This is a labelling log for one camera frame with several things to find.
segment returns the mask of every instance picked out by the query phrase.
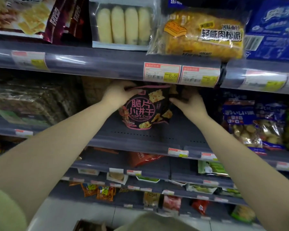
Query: white floor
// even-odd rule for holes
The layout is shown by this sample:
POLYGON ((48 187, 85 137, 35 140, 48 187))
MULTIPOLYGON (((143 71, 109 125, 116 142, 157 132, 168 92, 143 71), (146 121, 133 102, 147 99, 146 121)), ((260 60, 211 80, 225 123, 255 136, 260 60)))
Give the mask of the white floor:
MULTIPOLYGON (((73 231, 76 222, 80 219, 91 220, 95 223, 106 222, 108 226, 118 228, 133 221, 144 212, 96 203, 47 198, 27 231, 73 231)), ((180 219, 199 231, 265 231, 252 226, 225 224, 190 217, 180 217, 180 219)))

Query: barcode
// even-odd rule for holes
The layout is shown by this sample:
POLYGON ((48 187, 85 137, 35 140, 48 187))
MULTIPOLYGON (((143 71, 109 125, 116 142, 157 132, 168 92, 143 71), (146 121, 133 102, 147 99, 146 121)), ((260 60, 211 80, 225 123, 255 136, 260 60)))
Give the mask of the barcode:
POLYGON ((157 74, 146 74, 145 75, 147 78, 153 78, 153 79, 163 79, 163 76, 157 75, 157 74))
POLYGON ((246 35, 244 37, 245 50, 256 51, 264 36, 246 35))
POLYGON ((196 78, 183 78, 184 82, 201 82, 201 79, 196 79, 196 78))
POLYGON ((253 86, 253 87, 265 87, 266 84, 263 84, 263 83, 248 83, 248 86, 253 86))

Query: maroon snack package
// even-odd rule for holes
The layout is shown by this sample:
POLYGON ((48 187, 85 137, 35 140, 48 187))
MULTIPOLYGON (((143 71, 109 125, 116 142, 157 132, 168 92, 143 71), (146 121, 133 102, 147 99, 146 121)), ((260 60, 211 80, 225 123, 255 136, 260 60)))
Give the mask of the maroon snack package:
POLYGON ((148 130, 152 124, 168 122, 172 117, 169 109, 169 85, 145 85, 132 89, 143 91, 133 96, 119 109, 123 122, 130 129, 148 130))
POLYGON ((0 0, 0 35, 59 43, 72 0, 0 0))
POLYGON ((74 37, 82 38, 83 20, 83 6, 85 0, 72 0, 72 8, 69 12, 69 17, 64 27, 64 33, 69 33, 74 37))

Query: hand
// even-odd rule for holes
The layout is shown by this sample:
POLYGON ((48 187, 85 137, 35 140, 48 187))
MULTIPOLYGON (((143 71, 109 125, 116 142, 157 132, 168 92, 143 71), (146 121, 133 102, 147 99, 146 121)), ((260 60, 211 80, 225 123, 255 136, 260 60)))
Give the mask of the hand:
POLYGON ((136 86, 132 81, 128 80, 115 80, 106 89, 102 98, 103 103, 110 107, 113 111, 116 111, 122 105, 124 105, 132 96, 140 93, 142 89, 133 89, 125 91, 126 87, 136 86))
POLYGON ((182 94, 183 93, 185 98, 189 100, 188 102, 183 102, 175 98, 170 98, 169 100, 181 109, 184 115, 192 122, 201 121, 203 118, 208 117, 203 99, 198 93, 197 88, 188 88, 182 92, 182 94))

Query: forearm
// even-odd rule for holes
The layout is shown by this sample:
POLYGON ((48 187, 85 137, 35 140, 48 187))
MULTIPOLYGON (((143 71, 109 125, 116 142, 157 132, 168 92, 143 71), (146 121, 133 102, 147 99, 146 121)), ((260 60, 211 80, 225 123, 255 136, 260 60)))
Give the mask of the forearm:
POLYGON ((210 117, 191 120, 268 230, 289 230, 289 180, 210 117))
POLYGON ((0 189, 28 222, 113 110, 97 103, 0 156, 0 189))

